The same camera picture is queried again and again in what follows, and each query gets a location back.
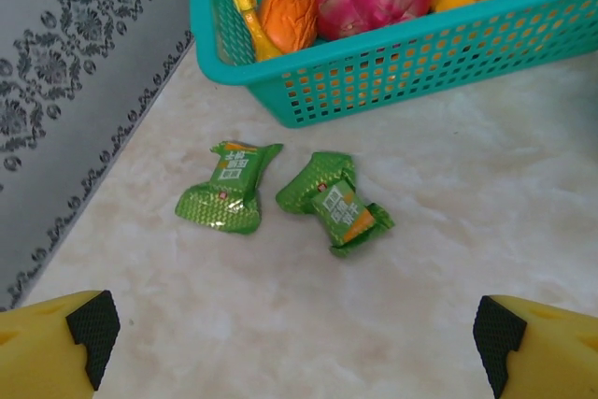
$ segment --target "green candy wrapper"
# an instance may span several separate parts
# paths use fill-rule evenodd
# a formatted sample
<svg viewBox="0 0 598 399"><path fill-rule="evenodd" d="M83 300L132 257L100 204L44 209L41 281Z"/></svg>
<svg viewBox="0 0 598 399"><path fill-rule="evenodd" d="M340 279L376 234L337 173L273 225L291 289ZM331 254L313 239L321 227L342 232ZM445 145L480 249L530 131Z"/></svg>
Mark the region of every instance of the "green candy wrapper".
<svg viewBox="0 0 598 399"><path fill-rule="evenodd" d="M332 241L330 251L348 257L363 242L394 226L379 205L366 206L355 193L355 163L350 155L318 151L306 167L277 194L277 203L291 214L314 214Z"/></svg>
<svg viewBox="0 0 598 399"><path fill-rule="evenodd" d="M221 157L212 178L187 189L175 214L224 233L255 232L262 222L258 186L282 144L254 147L223 141L210 150Z"/></svg>

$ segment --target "white marble surface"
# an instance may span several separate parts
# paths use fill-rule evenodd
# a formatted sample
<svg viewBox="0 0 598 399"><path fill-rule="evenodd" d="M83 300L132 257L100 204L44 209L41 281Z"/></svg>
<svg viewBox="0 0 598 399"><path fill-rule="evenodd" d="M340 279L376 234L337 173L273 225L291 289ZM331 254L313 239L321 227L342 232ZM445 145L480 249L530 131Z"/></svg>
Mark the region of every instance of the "white marble surface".
<svg viewBox="0 0 598 399"><path fill-rule="evenodd" d="M223 139L286 144L249 237L173 213ZM275 203L314 150L354 154L397 222L357 258ZM598 316L597 249L596 54L292 131L191 52L27 303L112 290L97 399L490 399L480 297Z"/></svg>

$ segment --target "teal plastic basket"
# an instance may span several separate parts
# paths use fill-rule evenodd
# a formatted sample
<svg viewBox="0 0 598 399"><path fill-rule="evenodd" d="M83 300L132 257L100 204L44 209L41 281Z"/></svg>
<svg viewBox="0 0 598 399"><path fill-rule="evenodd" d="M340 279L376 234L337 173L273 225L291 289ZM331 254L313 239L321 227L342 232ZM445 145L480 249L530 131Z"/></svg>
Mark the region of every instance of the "teal plastic basket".
<svg viewBox="0 0 598 399"><path fill-rule="evenodd" d="M232 0L191 0L198 63L298 128L598 49L598 0L488 0L261 63Z"/></svg>

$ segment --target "orange label on wrapper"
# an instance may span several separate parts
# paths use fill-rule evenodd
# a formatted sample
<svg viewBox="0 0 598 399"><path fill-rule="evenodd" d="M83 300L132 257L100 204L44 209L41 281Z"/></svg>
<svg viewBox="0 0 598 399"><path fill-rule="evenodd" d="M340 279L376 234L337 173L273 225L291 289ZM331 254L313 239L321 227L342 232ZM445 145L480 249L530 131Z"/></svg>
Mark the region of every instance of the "orange label on wrapper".
<svg viewBox="0 0 598 399"><path fill-rule="evenodd" d="M227 151L257 151L255 147L248 147L247 145L237 144L236 142L228 142L224 149Z"/></svg>
<svg viewBox="0 0 598 399"><path fill-rule="evenodd" d="M345 242L350 242L357 235L367 231L369 228L374 226L375 221L376 220L372 214L370 214L370 211L365 209L361 215L355 219L355 222L351 225L349 231L343 237Z"/></svg>

